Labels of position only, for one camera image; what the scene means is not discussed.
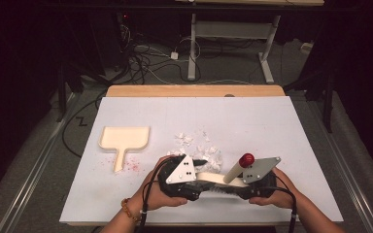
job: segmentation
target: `white desk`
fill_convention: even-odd
[[[299,6],[314,7],[322,6],[323,0],[178,0],[182,2],[213,3],[213,4],[251,4],[251,5],[275,5],[275,6]],[[275,16],[271,23],[254,22],[227,22],[227,21],[202,21],[196,19],[196,14],[192,14],[190,32],[190,56],[188,63],[187,78],[195,80],[196,67],[196,37],[219,37],[219,38],[241,38],[241,39],[266,39],[265,50],[258,54],[266,83],[274,83],[271,70],[268,65],[268,54],[274,42],[280,16]]]
[[[146,93],[153,90],[153,86],[134,87],[129,89],[144,88]],[[182,86],[173,87],[175,95],[184,94]],[[239,89],[239,86],[232,88],[232,93],[237,87]],[[243,87],[246,90],[263,89],[259,86]],[[164,95],[169,88],[171,86],[164,86],[160,91],[157,86],[155,89],[157,95]],[[198,96],[208,95],[203,90],[217,88],[224,87],[196,86],[196,92]],[[194,90],[195,87],[185,86],[185,89]],[[115,152],[98,146],[104,126],[151,128],[148,145],[139,152],[128,153],[123,170],[116,174],[113,172]],[[177,142],[175,135],[181,132],[194,139],[189,147]],[[210,142],[204,140],[204,132]],[[180,148],[194,153],[198,146],[220,150],[222,173],[226,173],[245,152],[253,153],[255,158],[281,156],[278,167],[292,178],[295,185],[331,220],[343,221],[289,97],[269,96],[104,98],[60,222],[71,225],[107,223],[120,209],[120,200],[135,192],[159,157]],[[277,225],[287,224],[289,219],[289,210],[259,207],[236,196],[203,192],[200,199],[185,206],[150,212],[147,224]]]

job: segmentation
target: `white paper sheet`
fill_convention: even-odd
[[[113,172],[114,151],[98,140],[104,126],[149,126],[148,145],[126,155],[123,170]],[[193,138],[180,144],[177,135]],[[246,152],[255,159],[280,156],[282,169],[333,221],[343,221],[322,169],[288,97],[106,97],[85,147],[64,206],[61,222],[108,222],[120,201],[138,189],[159,157],[168,151],[195,153],[217,148],[226,173]],[[248,204],[237,196],[203,192],[178,208],[149,212],[148,224],[287,222],[290,211]]]

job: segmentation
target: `person's right hand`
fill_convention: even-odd
[[[289,177],[283,171],[281,171],[278,168],[273,168],[272,171],[275,173],[275,175],[277,177],[279,177],[281,180],[283,180],[283,182],[289,188],[289,191],[291,191],[295,195],[295,197],[299,196],[299,195],[302,195],[298,191],[298,189],[296,189],[293,182],[289,179]],[[277,179],[277,186],[287,189],[279,179]],[[268,198],[252,197],[252,198],[250,198],[249,202],[251,204],[257,204],[259,206],[266,206],[266,205],[273,204],[273,205],[275,205],[277,207],[280,207],[280,208],[286,208],[286,209],[291,209],[292,208],[292,198],[291,198],[291,196],[289,194],[285,193],[285,192],[278,191],[278,190],[275,190],[274,193]]]

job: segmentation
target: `floor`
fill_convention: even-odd
[[[268,58],[278,85],[298,78],[308,55],[300,51],[302,43],[293,41],[274,45]],[[201,44],[199,80],[193,83],[266,84],[256,52],[261,41],[221,41]],[[187,55],[180,49],[180,61],[168,61],[171,50],[159,44],[136,48],[141,62],[131,60],[131,71],[116,83],[190,84],[186,82]],[[148,65],[142,74],[138,63]],[[108,69],[107,78],[119,70]],[[95,226],[69,226],[59,217],[85,149],[91,124],[96,117],[97,99],[105,87],[83,77],[84,92],[69,95],[65,119],[59,116],[56,97],[52,110],[41,120],[14,159],[0,183],[0,232],[97,232]],[[328,134],[321,122],[322,102],[308,102],[303,91],[289,91],[294,108],[304,127],[334,197],[343,215],[340,225],[348,232],[373,232],[373,161],[360,141],[354,126],[334,93],[332,130]],[[276,232],[288,227],[277,226]],[[301,225],[295,232],[305,232]]]

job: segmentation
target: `gray carpet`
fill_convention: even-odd
[[[262,46],[262,43],[256,42],[244,50],[231,50],[211,59],[205,58],[205,55],[211,56],[215,53],[203,50],[202,57],[198,59],[201,73],[198,83],[228,80],[218,84],[242,84],[236,81],[265,84],[255,54],[255,51],[262,50]],[[277,84],[284,85],[297,79],[307,58],[307,55],[299,51],[300,46],[301,43],[298,41],[288,43],[283,47],[274,45],[268,61]],[[160,45],[152,47],[166,54],[170,52],[169,49]],[[156,56],[149,56],[149,58],[153,63],[164,59]],[[171,63],[179,64],[184,78],[187,76],[185,63]],[[112,76],[115,72],[111,69],[109,73]],[[83,81],[85,90],[81,95],[74,95],[75,97],[70,101],[70,103],[75,101],[76,106],[69,108],[69,117],[87,103],[95,100],[105,90],[103,86],[94,83],[89,78],[83,78]],[[163,84],[163,82],[187,84],[180,79],[179,68],[173,65],[154,71],[154,75],[148,73],[145,76],[145,84]],[[367,220],[373,216],[373,161],[345,114],[338,96],[335,93],[333,101],[333,133],[327,134],[320,120],[322,103],[307,102],[302,91],[290,91],[288,95],[291,96],[309,142],[339,205],[345,220],[341,226],[348,232],[373,232],[373,221]],[[59,123],[55,122],[58,117],[56,98],[53,99],[52,105],[52,111],[31,132],[29,139],[24,143],[0,183],[0,222],[17,196],[17,192],[28,179],[35,162],[39,161],[42,150],[47,148],[46,142],[51,133],[59,126]],[[82,154],[91,125],[96,117],[95,104],[84,108],[76,117],[83,117],[82,122],[80,118],[72,118],[65,130],[65,142],[75,153]],[[339,165],[339,159],[348,165],[350,177],[348,174],[345,175],[346,167]],[[21,215],[19,219],[15,218],[16,224],[10,230],[14,232],[91,232],[94,226],[80,227],[59,223],[60,214],[79,162],[80,159],[65,148],[61,138],[57,138],[48,160],[43,163],[45,166],[43,173],[36,174],[35,178],[39,181],[36,186],[33,186],[34,189],[27,200],[27,205],[24,209],[19,209]],[[349,183],[355,185],[355,188],[350,189]],[[357,191],[361,191],[360,194],[362,194],[358,198],[354,196]],[[369,212],[359,211],[359,202],[357,202],[359,200],[366,203]],[[276,231],[287,232],[288,227],[278,226]],[[305,232],[305,230],[301,225],[297,225],[295,232]]]

